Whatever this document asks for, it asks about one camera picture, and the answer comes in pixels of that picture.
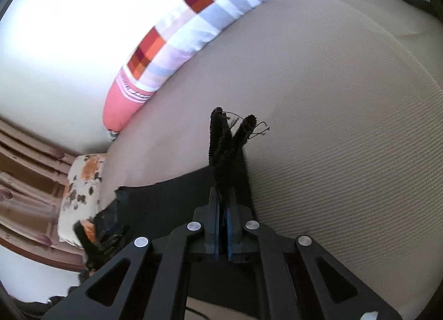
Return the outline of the black denim pants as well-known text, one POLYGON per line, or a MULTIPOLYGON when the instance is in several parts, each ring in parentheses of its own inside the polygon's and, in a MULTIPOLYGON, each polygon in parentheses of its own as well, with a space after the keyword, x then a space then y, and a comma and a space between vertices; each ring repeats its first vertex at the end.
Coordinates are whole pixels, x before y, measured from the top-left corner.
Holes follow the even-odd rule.
POLYGON ((86 257, 86 272, 93 274, 137 237, 157 239, 192 219, 207 205, 214 188, 222 198, 234 190, 251 205, 243 147, 258 133, 256 116, 239 116, 215 108, 210 115, 209 164, 149 186, 121 186, 113 201, 92 218, 75 223, 74 232, 86 257))

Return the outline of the floral orange white pillow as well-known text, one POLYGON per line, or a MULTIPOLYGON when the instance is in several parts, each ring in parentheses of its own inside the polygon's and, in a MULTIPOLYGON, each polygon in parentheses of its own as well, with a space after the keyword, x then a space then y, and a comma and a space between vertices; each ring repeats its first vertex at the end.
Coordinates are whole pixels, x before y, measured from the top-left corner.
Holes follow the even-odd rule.
POLYGON ((77 221, 99 212, 102 172, 106 154, 84 154, 75 159, 68 172, 57 223, 61 242, 82 248, 74 232, 77 221))

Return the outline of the pink striped long pillow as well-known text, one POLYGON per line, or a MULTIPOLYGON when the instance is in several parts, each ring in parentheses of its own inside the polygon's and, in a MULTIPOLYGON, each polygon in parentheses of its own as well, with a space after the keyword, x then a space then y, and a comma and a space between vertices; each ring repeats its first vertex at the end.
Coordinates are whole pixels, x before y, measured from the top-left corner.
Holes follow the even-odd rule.
POLYGON ((107 94, 103 123, 116 139, 133 115, 198 51, 268 0, 181 0, 139 42, 107 94))

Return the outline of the beige mattress cover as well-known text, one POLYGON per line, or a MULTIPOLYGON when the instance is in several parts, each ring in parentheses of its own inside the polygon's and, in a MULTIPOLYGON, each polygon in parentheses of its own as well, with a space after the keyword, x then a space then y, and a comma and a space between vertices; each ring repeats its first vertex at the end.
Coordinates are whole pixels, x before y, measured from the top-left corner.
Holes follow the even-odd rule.
POLYGON ((216 107, 246 145, 255 211, 311 235, 416 319, 442 282, 442 21, 402 0, 270 0, 185 63, 111 145, 101 201, 208 163, 216 107))

